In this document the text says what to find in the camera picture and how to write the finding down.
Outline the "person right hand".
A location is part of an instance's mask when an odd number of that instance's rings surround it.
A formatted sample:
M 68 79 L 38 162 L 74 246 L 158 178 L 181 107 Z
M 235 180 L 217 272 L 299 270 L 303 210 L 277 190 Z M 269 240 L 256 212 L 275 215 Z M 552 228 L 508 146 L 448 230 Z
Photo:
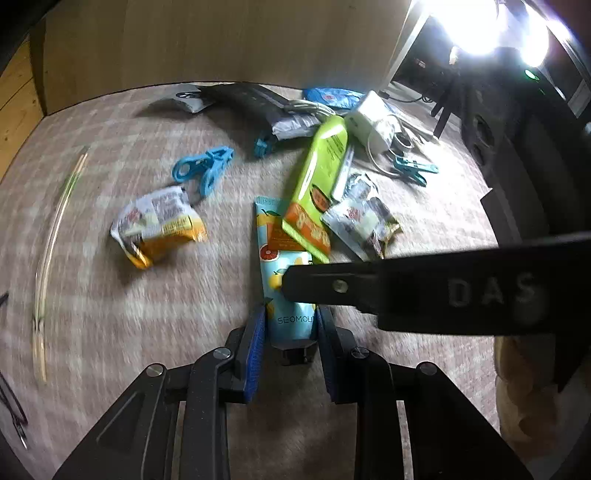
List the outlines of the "person right hand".
M 503 439 L 524 462 L 557 443 L 557 346 L 549 336 L 494 339 L 496 406 Z

